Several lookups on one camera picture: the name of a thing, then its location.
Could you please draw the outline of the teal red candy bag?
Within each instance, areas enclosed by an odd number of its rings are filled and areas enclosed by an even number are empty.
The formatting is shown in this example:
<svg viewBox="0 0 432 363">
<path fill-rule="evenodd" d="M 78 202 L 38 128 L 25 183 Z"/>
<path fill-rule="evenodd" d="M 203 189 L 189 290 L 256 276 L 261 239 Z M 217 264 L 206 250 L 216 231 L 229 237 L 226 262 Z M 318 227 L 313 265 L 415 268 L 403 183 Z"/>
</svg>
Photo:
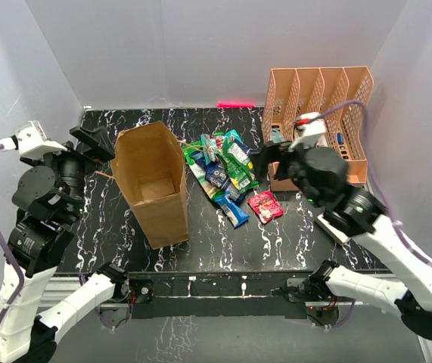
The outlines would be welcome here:
<svg viewBox="0 0 432 363">
<path fill-rule="evenodd" d="M 233 129 L 226 133 L 215 132 L 212 135 L 201 134 L 200 142 L 202 146 L 202 151 L 205 159 L 205 163 L 218 162 L 219 152 L 222 150 L 223 142 L 228 139 L 230 141 L 238 140 L 241 141 L 240 135 Z"/>
</svg>

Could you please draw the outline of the blue small connector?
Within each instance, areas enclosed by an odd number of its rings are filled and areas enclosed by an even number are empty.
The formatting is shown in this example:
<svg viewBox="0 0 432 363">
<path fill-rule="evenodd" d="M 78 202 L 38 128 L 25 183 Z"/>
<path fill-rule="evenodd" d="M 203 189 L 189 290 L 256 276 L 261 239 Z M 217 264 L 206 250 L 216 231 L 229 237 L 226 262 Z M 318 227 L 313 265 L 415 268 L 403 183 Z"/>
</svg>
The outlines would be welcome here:
<svg viewBox="0 0 432 363">
<path fill-rule="evenodd" d="M 337 133 L 337 143 L 339 145 L 344 145 L 344 143 L 345 143 L 343 134 L 340 132 Z"/>
</svg>

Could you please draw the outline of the dark blue snack bag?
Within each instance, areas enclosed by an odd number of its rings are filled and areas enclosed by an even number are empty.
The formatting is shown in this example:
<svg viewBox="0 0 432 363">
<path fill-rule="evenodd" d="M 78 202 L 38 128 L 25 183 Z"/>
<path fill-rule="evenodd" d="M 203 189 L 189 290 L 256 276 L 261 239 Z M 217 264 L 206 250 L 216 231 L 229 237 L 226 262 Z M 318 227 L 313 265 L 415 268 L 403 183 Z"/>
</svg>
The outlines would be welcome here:
<svg viewBox="0 0 432 363">
<path fill-rule="evenodd" d="M 202 151 L 196 151 L 194 152 L 191 157 L 194 159 L 197 165 L 201 167 L 205 173 L 205 179 L 209 179 L 210 176 L 213 174 L 214 168 L 217 165 L 217 163 L 209 162 L 206 163 L 204 153 Z"/>
</svg>

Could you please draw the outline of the green Chuba cassava chips bag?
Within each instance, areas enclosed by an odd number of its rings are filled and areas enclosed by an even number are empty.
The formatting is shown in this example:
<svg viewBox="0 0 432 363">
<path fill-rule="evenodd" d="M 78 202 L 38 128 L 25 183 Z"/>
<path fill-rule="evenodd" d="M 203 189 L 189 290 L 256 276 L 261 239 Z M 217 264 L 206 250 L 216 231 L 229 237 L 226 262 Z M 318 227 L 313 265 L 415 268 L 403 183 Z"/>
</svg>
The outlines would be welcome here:
<svg viewBox="0 0 432 363">
<path fill-rule="evenodd" d="M 199 165 L 197 165 L 194 159 L 191 157 L 194 152 L 202 151 L 200 139 L 191 143 L 184 143 L 183 141 L 180 141 L 180 143 L 182 144 L 182 151 L 185 156 L 185 160 L 194 177 L 197 179 L 199 185 L 204 190 L 205 194 L 211 200 L 214 200 L 219 195 L 229 192 L 229 180 L 222 184 L 222 188 L 218 188 L 217 186 L 213 185 L 210 181 L 205 179 L 205 173 L 203 169 L 199 167 Z"/>
</svg>

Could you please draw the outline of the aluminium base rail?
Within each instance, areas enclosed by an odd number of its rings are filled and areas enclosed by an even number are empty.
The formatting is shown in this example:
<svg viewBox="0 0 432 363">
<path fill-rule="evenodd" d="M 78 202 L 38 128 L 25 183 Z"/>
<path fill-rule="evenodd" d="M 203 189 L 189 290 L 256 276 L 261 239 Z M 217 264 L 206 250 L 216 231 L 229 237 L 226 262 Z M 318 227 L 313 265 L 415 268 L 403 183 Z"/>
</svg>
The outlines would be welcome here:
<svg viewBox="0 0 432 363">
<path fill-rule="evenodd" d="M 152 293 L 132 320 L 125 303 L 89 313 L 54 362 L 432 362 L 432 341 L 364 303 L 309 322 L 306 305 L 273 296 L 283 272 L 142 273 Z"/>
</svg>

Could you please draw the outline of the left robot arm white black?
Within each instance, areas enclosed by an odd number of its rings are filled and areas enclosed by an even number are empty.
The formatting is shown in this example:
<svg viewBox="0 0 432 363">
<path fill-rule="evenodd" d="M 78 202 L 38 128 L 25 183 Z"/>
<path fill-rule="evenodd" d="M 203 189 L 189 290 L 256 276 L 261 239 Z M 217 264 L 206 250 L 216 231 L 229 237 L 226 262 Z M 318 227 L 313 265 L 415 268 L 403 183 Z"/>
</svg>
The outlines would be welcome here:
<svg viewBox="0 0 432 363">
<path fill-rule="evenodd" d="M 73 240 L 71 228 L 82 216 L 85 177 L 115 157 L 104 127 L 70 130 L 72 140 L 48 138 L 36 121 L 0 140 L 0 151 L 15 150 L 28 170 L 11 201 L 16 224 L 0 231 L 5 256 L 0 289 L 0 362 L 47 362 L 66 333 L 90 312 L 129 295 L 129 275 L 112 263 L 102 265 L 55 306 L 39 306 L 48 282 Z"/>
</svg>

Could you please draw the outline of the pink tape strip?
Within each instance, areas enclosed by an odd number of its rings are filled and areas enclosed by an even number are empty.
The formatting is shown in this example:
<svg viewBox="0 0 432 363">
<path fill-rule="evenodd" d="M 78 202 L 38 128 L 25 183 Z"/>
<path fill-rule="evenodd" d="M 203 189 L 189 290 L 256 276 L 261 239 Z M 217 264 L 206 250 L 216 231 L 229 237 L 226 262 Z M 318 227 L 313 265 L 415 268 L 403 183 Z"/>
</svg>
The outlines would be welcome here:
<svg viewBox="0 0 432 363">
<path fill-rule="evenodd" d="M 254 107 L 255 103 L 249 101 L 238 101 L 238 100 L 226 100 L 219 101 L 217 103 L 218 108 L 232 109 L 232 108 L 251 108 Z"/>
</svg>

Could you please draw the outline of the blue white tape dispenser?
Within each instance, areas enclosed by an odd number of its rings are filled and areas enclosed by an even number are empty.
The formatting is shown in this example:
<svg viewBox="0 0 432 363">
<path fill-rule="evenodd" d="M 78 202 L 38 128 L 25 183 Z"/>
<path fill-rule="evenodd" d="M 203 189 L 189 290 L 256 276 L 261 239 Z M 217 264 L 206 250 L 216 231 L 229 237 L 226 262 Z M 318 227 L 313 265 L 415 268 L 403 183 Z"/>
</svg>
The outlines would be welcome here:
<svg viewBox="0 0 432 363">
<path fill-rule="evenodd" d="M 285 142 L 285 138 L 280 129 L 272 129 L 271 130 L 271 138 L 274 143 Z"/>
</svg>

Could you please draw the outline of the small red snack packet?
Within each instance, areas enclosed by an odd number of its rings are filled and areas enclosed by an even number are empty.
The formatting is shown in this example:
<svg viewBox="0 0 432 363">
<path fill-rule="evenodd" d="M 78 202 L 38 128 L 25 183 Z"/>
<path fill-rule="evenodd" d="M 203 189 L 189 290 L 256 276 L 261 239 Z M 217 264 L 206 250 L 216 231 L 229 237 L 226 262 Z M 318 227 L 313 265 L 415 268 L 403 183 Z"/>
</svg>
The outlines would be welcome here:
<svg viewBox="0 0 432 363">
<path fill-rule="evenodd" d="M 263 191 L 248 199 L 250 208 L 262 224 L 284 215 L 284 210 L 271 191 Z"/>
</svg>

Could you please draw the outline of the green white snack bag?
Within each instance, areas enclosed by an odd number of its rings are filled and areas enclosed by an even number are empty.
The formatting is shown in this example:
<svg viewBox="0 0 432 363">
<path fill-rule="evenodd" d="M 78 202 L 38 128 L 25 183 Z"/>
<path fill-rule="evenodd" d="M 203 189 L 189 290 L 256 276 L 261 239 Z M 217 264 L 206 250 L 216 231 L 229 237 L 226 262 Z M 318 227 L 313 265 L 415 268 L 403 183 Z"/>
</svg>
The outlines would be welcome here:
<svg viewBox="0 0 432 363">
<path fill-rule="evenodd" d="M 239 193 L 246 193 L 258 186 L 253 163 L 235 139 L 225 138 L 219 155 L 231 183 Z"/>
</svg>

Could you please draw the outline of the small blue snack packet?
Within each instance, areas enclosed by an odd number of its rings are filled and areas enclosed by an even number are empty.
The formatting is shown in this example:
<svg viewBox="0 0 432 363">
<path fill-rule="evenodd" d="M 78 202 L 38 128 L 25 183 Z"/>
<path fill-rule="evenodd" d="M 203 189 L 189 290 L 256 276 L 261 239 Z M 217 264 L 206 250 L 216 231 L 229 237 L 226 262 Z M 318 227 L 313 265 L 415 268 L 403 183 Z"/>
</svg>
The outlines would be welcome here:
<svg viewBox="0 0 432 363">
<path fill-rule="evenodd" d="M 230 198 L 229 192 L 219 195 L 214 200 L 228 217 L 234 228 L 240 227 L 249 220 L 249 215 L 236 205 Z"/>
</svg>

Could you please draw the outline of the orange plastic desk organizer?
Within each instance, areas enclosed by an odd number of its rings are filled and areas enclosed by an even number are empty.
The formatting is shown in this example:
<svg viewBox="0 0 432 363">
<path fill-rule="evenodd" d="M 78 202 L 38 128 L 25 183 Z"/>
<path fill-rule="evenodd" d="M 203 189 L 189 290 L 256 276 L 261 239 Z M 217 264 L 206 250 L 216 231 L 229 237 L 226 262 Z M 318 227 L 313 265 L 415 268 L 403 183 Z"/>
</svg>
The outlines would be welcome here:
<svg viewBox="0 0 432 363">
<path fill-rule="evenodd" d="M 374 80 L 367 67 L 306 67 L 271 70 L 261 129 L 271 141 L 271 130 L 280 129 L 285 141 L 294 139 L 293 122 L 304 113 L 325 112 L 344 101 L 368 104 Z M 359 133 L 363 114 L 356 105 L 345 106 L 325 117 L 327 132 L 318 146 L 334 148 L 350 165 L 348 181 L 357 187 L 367 182 L 368 162 Z M 337 143 L 337 133 L 344 145 Z"/>
</svg>

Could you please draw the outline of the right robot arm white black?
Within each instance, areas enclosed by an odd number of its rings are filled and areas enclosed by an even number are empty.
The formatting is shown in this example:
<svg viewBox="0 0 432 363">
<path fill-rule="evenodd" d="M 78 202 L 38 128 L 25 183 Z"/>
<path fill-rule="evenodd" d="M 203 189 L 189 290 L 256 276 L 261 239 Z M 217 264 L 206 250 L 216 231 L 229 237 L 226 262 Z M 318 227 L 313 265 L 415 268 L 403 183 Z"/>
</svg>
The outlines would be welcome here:
<svg viewBox="0 0 432 363">
<path fill-rule="evenodd" d="M 358 300 L 395 315 L 413 333 L 432 340 L 432 261 L 398 230 L 379 199 L 347 181 L 346 160 L 331 147 L 291 147 L 288 142 L 269 142 L 250 160 L 257 178 L 270 163 L 278 163 L 277 175 L 290 179 L 310 203 L 322 208 L 329 225 L 396 276 L 395 281 L 374 278 L 325 260 L 301 285 L 287 285 L 282 293 Z"/>
</svg>

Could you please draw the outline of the brown paper bag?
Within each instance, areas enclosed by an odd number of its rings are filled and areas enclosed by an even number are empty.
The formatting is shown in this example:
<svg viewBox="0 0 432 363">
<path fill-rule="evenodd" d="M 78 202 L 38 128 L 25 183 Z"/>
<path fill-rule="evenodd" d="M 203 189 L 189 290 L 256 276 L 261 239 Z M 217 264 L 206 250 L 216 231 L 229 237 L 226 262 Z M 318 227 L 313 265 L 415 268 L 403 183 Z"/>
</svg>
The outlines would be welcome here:
<svg viewBox="0 0 432 363">
<path fill-rule="evenodd" d="M 185 156 L 164 123 L 121 131 L 110 170 L 152 249 L 189 239 Z"/>
</svg>

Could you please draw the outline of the blue white snack bag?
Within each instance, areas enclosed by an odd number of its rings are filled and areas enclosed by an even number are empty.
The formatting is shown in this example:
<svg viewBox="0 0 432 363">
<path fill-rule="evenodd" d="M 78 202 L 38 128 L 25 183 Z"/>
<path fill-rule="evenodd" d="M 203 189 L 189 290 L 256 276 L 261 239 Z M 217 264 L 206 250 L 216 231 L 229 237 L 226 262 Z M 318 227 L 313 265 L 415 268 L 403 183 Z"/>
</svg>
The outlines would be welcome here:
<svg viewBox="0 0 432 363">
<path fill-rule="evenodd" d="M 214 168 L 213 174 L 210 176 L 209 179 L 207 179 L 208 181 L 210 181 L 213 185 L 217 186 L 218 188 L 222 188 L 222 184 L 225 183 L 227 180 L 229 180 L 229 193 L 230 193 L 230 198 L 236 203 L 236 204 L 240 204 L 242 202 L 242 200 L 245 198 L 246 193 L 239 193 L 238 190 L 235 188 L 235 186 L 231 183 L 225 166 L 222 163 L 222 158 L 219 155 L 219 161 L 217 162 L 217 165 Z"/>
</svg>

